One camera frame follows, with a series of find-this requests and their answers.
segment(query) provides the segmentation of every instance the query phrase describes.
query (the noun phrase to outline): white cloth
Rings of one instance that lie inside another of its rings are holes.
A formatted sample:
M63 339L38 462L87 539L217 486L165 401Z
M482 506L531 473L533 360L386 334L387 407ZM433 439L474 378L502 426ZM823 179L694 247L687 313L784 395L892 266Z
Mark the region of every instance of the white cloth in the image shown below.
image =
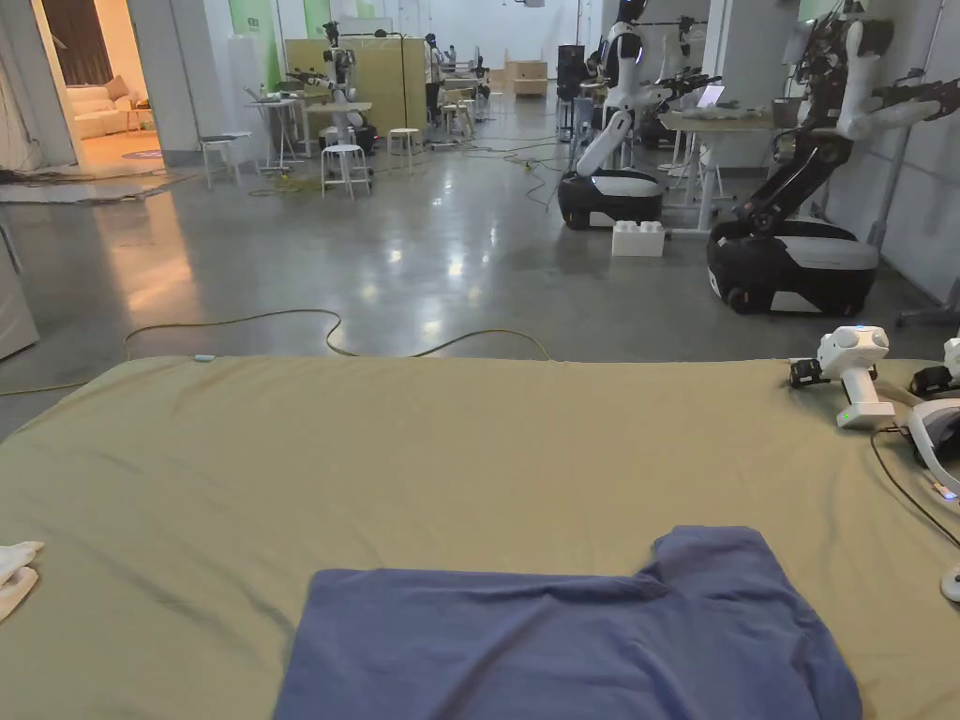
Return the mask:
M28 564L43 549L42 542L21 542L0 546L0 622L16 608L36 585L39 575Z

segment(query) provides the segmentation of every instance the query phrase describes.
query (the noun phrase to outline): white table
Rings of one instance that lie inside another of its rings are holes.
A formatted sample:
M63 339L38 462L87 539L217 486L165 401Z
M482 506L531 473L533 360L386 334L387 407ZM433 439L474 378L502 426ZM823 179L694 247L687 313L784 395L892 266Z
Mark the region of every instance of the white table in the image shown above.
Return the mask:
M697 185L697 172L700 158L699 143L707 146L707 160L704 170L704 197L700 200L700 217L696 228L675 228L673 236L687 235L693 237L704 237L710 233L710 218L713 214L713 190L716 187L717 153L723 144L723 140L731 134L744 132L772 132L774 129L773 116L764 113L763 115L753 117L731 118L731 119L711 119L703 117L693 117L683 115L680 112L666 112L660 116L663 126L668 130L676 132L687 132L690 134L689 143L693 149L690 156L691 166L687 168L686 196L684 207L693 206L693 197Z
M287 124L284 122L284 115L287 112L292 112L291 108L294 105L300 105L303 108L306 107L306 102L303 98L283 98L281 100L273 100L269 102L262 103L250 103L247 108L256 108L260 111L260 117L263 118L264 124L267 126L267 165L261 170L284 170L286 166L283 164L283 143L286 142L287 147L290 148L290 154L293 157L297 156L296 151L294 150L293 142L291 142L290 137L287 135ZM270 158L274 154L274 134L271 131L270 127L270 111L275 110L279 115L280 122L280 152L279 158L277 159L276 165L272 165ZM306 156L311 157L310 153L310 126L306 120L307 113L303 113L303 132L306 134Z

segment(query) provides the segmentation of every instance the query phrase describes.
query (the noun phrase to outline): yellow extension cord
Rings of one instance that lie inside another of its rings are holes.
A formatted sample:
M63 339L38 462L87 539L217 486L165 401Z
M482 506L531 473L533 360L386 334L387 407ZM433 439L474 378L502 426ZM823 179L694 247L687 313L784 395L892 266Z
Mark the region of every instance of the yellow extension cord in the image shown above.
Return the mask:
M297 308L294 310L276 310L274 312L260 313L258 315L248 315L247 317L244 317L244 318L234 318L233 320L221 320L218 323L164 323L164 324L157 324L157 325L146 325L144 327L139 327L138 329L134 330L129 335L127 335L127 337L124 338L123 350L124 350L124 354L127 356L126 362L130 362L131 360L133 360L132 354L130 351L130 340L134 336L139 335L142 332L148 332L150 330L162 330L162 329L168 329L172 327L219 327L220 325L233 325L238 323L245 323L250 320L259 320L261 318L274 318L279 315L296 315L300 313L314 313L318 315L329 315L332 318L336 318L337 319L336 325L331 327L329 332L326 333L326 338L325 338L326 346L331 350L333 350L334 352L336 352L338 355L343 355L345 357L361 357L361 355L358 355L355 352L350 352L348 350L344 350L343 348L338 348L337 346L335 346L333 343L330 342L330 336L333 335L333 333L337 331L337 328L340 327L340 325L342 325L344 322L344 319L341 318L338 313L333 312L333 310L324 310L322 308L309 308L309 307ZM409 357L426 357L427 355L432 355L435 352L440 352L440 350L442 349L449 348L451 345L456 345L457 343L460 343L466 340L467 338L476 337L478 335L493 335L494 333L502 333L504 335L516 335L517 337L525 338L526 340L529 340L531 343L537 346L537 348L540 350L545 360L553 360L553 358L550 357L550 353L546 351L546 348L543 345L541 345L536 340L536 338L533 338L530 335L527 335L526 333L519 332L518 330L504 330L500 328L491 328L488 330L475 330L474 332L469 332L466 335L461 335L460 337L454 338L453 340L443 343L442 345L437 345L435 348L424 350L423 352L418 352L416 355L409 355ZM30 390L11 390L5 393L0 393L0 397L32 395L34 393L50 393L55 390L70 390L72 388L82 388L84 385L86 385L89 382L90 380L85 380L84 382L72 382L72 383L67 383L66 385L52 385L47 388L31 388Z

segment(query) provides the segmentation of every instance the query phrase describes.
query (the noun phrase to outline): curtain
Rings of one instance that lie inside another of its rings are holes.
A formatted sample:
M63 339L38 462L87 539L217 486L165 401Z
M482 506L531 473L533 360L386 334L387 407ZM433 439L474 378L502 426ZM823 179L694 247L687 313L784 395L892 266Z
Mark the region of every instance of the curtain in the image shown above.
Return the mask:
M109 83L113 71L93 0L43 0L43 9L66 83Z

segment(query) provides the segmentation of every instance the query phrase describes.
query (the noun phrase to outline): table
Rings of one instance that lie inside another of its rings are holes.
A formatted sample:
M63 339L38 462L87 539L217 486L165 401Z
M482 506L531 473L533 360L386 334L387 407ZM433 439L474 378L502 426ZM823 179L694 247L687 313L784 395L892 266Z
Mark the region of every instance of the table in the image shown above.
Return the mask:
M882 361L879 383L928 365ZM4 539L47 542L0 625L3 717L270 717L318 570L623 576L675 525L706 524L763 534L866 717L956 720L960 617L939 585L957 550L868 437L837 429L843 389L792 391L788 374L783 360L120 365L0 445ZM876 442L958 532L909 445ZM602 467L584 452L598 446Z
M286 141L287 147L290 148L290 155L293 157L297 156L296 151L294 150L293 143L290 141L290 137L287 135L287 126L283 122L283 114L287 112L294 105L303 103L302 98L283 98L282 100L273 100L270 102L264 103L250 103L246 105L247 108L257 108L260 111L260 116L263 118L267 126L267 164L261 170L279 170L283 171L286 169L286 166L283 164L283 142ZM274 153L274 134L271 132L270 128L270 111L276 110L279 113L280 121L280 152L279 157L277 158L276 165L270 164L270 158ZM309 127L304 125L304 133L309 133ZM310 157L310 138L307 136L307 141L305 143L307 148L307 157Z
M704 197L700 201L700 217L697 227L676 228L673 230L673 235L674 237L678 234L694 237L709 235L710 216L713 211L713 189L716 185L716 157L724 138L734 133L771 132L774 129L773 116L764 113L752 117L712 119L684 115L681 112L665 112L660 116L660 120L668 130L691 133L689 142L694 154L699 148L699 142L702 141L708 147L707 161L704 163L706 167L704 171ZM693 155L691 155L690 162L693 162ZM693 168L687 169L684 208L690 207L693 203L697 175L698 173L694 172Z
M331 115L334 112L370 112L373 103L326 103L308 106L307 114Z
M153 110L152 110L151 108L130 108L129 110L124 110L124 112L127 113L127 132L130 132L130 131L131 131L130 118L131 118L132 115L137 115L137 113L139 113L139 112L146 112L146 113L149 114L149 113L152 113ZM133 129L134 129L134 130L140 130L140 128L139 128L139 121L137 121L137 127L136 127L136 128L133 128Z

